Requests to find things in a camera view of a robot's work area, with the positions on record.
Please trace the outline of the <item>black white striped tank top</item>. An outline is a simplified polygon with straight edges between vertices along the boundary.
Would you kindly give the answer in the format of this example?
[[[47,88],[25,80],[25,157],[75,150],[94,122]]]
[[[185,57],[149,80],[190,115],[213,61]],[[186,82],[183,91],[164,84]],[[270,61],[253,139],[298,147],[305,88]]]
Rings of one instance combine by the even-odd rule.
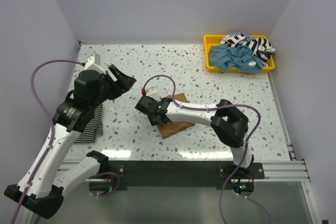
[[[103,135],[103,105],[100,105],[94,112],[94,117],[88,122],[84,131],[77,138],[75,143],[91,144]]]

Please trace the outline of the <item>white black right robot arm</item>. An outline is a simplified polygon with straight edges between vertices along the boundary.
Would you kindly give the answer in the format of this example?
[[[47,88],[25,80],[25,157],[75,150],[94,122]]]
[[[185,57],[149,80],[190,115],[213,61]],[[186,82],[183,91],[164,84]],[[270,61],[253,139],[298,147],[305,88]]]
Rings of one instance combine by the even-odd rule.
[[[160,101],[143,95],[135,109],[145,114],[151,125],[173,122],[190,122],[209,126],[218,139],[230,147],[233,155],[234,173],[239,178],[246,178],[253,171],[253,154],[245,150],[245,135],[248,131],[248,117],[228,100],[218,104],[197,105],[171,98]]]

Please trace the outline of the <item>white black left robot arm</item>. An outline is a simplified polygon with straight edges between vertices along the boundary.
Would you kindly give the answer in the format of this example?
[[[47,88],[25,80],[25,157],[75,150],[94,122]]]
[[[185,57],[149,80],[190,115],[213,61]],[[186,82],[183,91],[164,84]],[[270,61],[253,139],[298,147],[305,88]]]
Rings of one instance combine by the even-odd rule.
[[[77,168],[56,179],[66,154],[106,100],[115,100],[128,92],[136,79],[110,65],[104,71],[94,63],[86,63],[74,80],[74,87],[61,103],[51,122],[48,137],[31,168],[18,184],[7,186],[4,195],[36,215],[49,219],[60,208],[67,192],[85,179],[108,174],[108,158],[91,151]]]

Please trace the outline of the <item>tan tank top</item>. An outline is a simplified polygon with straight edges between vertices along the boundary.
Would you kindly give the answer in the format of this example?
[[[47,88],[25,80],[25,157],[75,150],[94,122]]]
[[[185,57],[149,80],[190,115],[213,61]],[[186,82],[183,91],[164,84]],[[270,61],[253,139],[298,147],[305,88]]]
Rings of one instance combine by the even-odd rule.
[[[181,102],[188,102],[184,93],[176,94],[175,99]],[[194,125],[195,123],[191,122],[170,122],[158,125],[157,129],[159,130],[162,138],[166,139]]]

